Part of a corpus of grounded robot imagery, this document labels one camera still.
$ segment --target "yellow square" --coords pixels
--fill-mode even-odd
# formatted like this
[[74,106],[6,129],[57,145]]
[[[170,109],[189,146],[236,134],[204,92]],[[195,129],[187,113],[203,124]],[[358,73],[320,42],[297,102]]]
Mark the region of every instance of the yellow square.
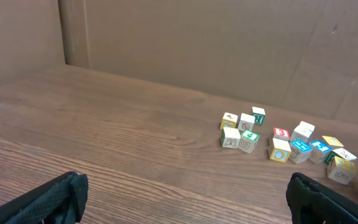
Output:
[[335,164],[345,170],[356,173],[356,167],[353,162],[342,159],[338,156],[335,157]]
[[221,124],[221,130],[223,128],[236,128],[236,122],[233,122],[233,121],[228,121],[226,119],[223,119],[222,120],[222,124]]
[[290,157],[291,152],[274,149],[272,155],[270,155],[270,159],[277,162],[287,162],[287,159]]
[[336,139],[334,137],[323,136],[323,138],[326,140],[326,142],[328,142],[328,144],[330,144],[332,146],[343,147],[343,144],[338,139]]

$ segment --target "toy block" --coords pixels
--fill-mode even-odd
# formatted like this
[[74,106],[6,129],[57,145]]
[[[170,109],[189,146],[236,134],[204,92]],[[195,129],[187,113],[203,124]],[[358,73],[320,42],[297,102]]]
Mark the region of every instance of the toy block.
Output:
[[301,126],[302,128],[305,128],[305,129],[307,129],[307,130],[309,130],[309,131],[311,131],[311,132],[314,131],[314,125],[309,124],[309,123],[307,123],[307,122],[301,121],[301,123],[299,124],[299,126]]
[[237,118],[238,116],[235,114],[225,113],[221,123],[221,130],[223,127],[236,128]]
[[309,156],[309,160],[314,163],[320,163],[327,158],[329,152],[331,152],[331,147],[325,145],[320,140],[315,140],[309,143],[312,148],[312,152]]
[[255,124],[255,117],[249,114],[241,114],[238,130],[240,131],[252,131]]
[[288,141],[273,138],[267,151],[269,159],[277,162],[287,162],[291,154],[291,147]]
[[221,134],[222,147],[229,149],[237,149],[240,143],[240,132],[236,128],[223,128]]
[[243,150],[246,153],[251,153],[258,143],[259,135],[257,133],[253,133],[252,131],[245,130],[241,134],[241,140],[239,144],[239,149]]
[[265,121],[265,110],[256,106],[252,107],[252,115],[255,117],[255,124],[262,125]]
[[290,140],[290,132],[288,132],[286,129],[274,127],[272,138],[277,138],[277,139],[281,139],[284,141],[288,141],[288,140]]
[[329,154],[325,160],[325,163],[329,164],[332,161],[332,159],[334,158],[334,156],[338,156],[338,157],[343,158],[347,161],[353,161],[353,162],[356,161],[356,159],[357,159],[357,157],[355,155],[351,154],[346,149],[339,148],[339,149],[334,149],[331,152],[329,152]]
[[299,164],[301,162],[306,161],[312,151],[312,148],[300,139],[292,141],[290,146],[291,146],[290,159],[295,164]]
[[356,176],[356,166],[353,162],[335,156],[327,168],[328,178],[341,184],[348,184]]
[[295,140],[300,139],[303,142],[308,142],[310,136],[311,136],[310,130],[307,130],[304,127],[298,126],[293,130],[290,141],[295,141]]
[[343,147],[343,144],[334,137],[323,136],[323,139],[327,142],[327,145],[331,147],[331,149],[339,149]]

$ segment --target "red square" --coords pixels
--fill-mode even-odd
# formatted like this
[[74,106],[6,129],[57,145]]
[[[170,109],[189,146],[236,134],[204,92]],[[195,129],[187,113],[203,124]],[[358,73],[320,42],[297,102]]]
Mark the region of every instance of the red square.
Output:
[[282,136],[284,138],[290,137],[290,133],[286,129],[274,128],[273,130],[275,135]]

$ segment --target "wooden table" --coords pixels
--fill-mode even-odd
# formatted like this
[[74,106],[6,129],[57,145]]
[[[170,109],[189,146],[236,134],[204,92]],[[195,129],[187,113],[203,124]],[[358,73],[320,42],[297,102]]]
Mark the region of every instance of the wooden table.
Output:
[[[223,113],[252,106],[267,114],[257,149],[221,148]],[[83,223],[290,223],[294,172],[358,203],[358,173],[346,186],[326,164],[268,159],[273,127],[301,120],[358,157],[358,125],[68,65],[32,73],[0,86],[0,205],[69,170],[89,178]]]

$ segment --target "cardboard wall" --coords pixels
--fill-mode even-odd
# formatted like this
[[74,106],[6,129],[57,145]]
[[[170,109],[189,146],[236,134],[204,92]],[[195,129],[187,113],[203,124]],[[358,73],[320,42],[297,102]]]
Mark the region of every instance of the cardboard wall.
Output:
[[57,1],[0,0],[0,83],[64,63]]
[[62,2],[77,66],[358,123],[358,1]]

